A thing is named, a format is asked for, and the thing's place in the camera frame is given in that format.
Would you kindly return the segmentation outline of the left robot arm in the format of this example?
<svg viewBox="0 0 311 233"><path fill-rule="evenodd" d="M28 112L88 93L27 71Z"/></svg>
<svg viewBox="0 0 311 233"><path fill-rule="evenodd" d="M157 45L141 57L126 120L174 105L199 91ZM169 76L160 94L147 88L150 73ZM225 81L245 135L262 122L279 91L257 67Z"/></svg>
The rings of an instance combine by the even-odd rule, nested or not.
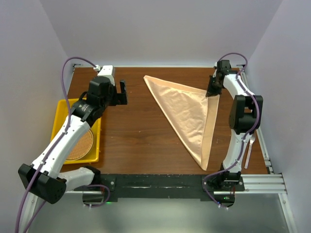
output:
<svg viewBox="0 0 311 233"><path fill-rule="evenodd" d="M85 186L100 187L99 170L90 166L69 173L60 170L80 138L102 117L108 106L126 105L126 83L120 81L121 92L108 77L97 76L69 110L64 125L47 148L30 165L22 164L18 174L27 192L55 204L65 192Z"/></svg>

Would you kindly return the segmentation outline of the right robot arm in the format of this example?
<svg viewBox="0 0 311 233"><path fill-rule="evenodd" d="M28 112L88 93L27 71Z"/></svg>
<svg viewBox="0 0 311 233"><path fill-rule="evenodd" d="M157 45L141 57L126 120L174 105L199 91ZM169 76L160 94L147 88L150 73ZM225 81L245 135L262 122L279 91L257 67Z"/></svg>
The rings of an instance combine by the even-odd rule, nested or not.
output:
<svg viewBox="0 0 311 233"><path fill-rule="evenodd" d="M232 70L228 60L216 63L215 72L209 79L206 96L218 96L223 89L226 89L233 98L228 120L231 139L220 171L209 175L207 184L227 191L240 182L245 148L260 126L263 97L255 95L248 89L240 74Z"/></svg>

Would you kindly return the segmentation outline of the peach cloth napkin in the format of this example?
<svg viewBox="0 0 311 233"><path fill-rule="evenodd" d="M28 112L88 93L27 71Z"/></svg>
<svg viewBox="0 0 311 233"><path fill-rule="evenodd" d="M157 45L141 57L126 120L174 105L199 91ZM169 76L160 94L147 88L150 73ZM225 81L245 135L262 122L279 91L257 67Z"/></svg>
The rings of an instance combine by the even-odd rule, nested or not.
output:
<svg viewBox="0 0 311 233"><path fill-rule="evenodd" d="M143 79L184 147L206 171L220 96L206 97L205 90L147 75Z"/></svg>

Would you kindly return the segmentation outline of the silver fork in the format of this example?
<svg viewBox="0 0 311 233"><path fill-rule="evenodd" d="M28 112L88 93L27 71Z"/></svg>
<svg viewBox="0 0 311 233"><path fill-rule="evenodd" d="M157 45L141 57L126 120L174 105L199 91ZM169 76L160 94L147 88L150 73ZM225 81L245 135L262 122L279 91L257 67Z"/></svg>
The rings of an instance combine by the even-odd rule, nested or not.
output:
<svg viewBox="0 0 311 233"><path fill-rule="evenodd" d="M250 161L250 157L251 157L252 146L253 146L253 143L255 142L255 140L256 140L256 134L253 133L251 135L250 140L249 140L247 156L246 156L246 160L245 160L245 164L244 164L245 169L248 169L248 165L249 165L249 161Z"/></svg>

